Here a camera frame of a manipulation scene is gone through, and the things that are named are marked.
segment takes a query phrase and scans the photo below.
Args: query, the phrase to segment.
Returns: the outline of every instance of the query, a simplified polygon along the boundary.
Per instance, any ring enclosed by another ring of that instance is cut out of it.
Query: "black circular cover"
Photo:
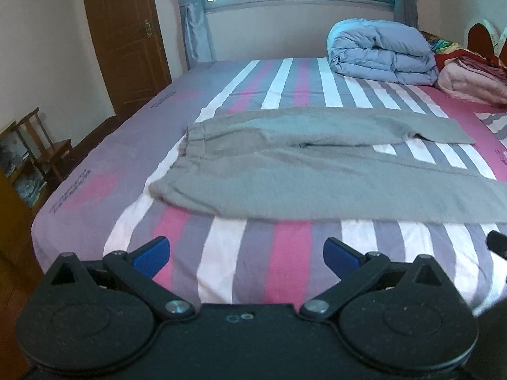
[[[93,299],[74,296],[30,306],[18,319],[17,339],[29,358],[52,371],[116,365],[138,351],[154,328],[148,306],[115,290],[98,289]]]
[[[380,290],[344,307],[339,329],[352,349],[387,371],[440,371],[463,362],[477,322],[466,304],[428,287]]]

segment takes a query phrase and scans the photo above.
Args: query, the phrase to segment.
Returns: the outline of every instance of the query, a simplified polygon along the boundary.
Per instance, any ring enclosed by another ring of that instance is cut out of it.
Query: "wooden headboard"
[[[507,65],[507,27],[501,36],[486,19],[476,22],[468,29],[467,48],[486,58],[499,58]]]

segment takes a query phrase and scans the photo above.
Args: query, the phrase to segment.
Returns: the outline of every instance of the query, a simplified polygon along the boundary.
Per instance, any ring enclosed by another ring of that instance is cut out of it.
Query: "window sill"
[[[296,4],[326,4],[326,5],[371,5],[378,8],[385,8],[393,11],[394,4],[381,0],[214,0],[204,3],[204,10],[208,13],[240,10],[250,7],[270,7],[275,5],[296,5]]]

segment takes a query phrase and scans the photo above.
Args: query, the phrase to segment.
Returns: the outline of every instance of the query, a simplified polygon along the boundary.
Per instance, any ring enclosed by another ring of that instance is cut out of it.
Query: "door handle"
[[[146,37],[153,37],[153,27],[151,26],[150,20],[144,20],[144,31],[146,32]]]

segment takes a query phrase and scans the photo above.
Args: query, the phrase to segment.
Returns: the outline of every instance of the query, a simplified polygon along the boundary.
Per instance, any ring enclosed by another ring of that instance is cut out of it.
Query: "bed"
[[[50,196],[32,226],[47,270],[59,253],[95,260],[132,251],[156,236],[171,243],[154,280],[194,304],[287,302],[299,307],[337,282],[322,259],[327,237],[393,261],[434,255],[481,314],[507,297],[507,261],[488,251],[488,232],[507,224],[396,221],[228,220],[153,199],[148,184],[177,157],[188,124],[216,115],[282,107],[385,107],[456,119],[476,144],[413,139],[378,152],[478,171],[507,181],[507,150],[475,113],[495,109],[447,97],[432,87],[332,73],[324,58],[202,64],[171,84],[109,135]]]

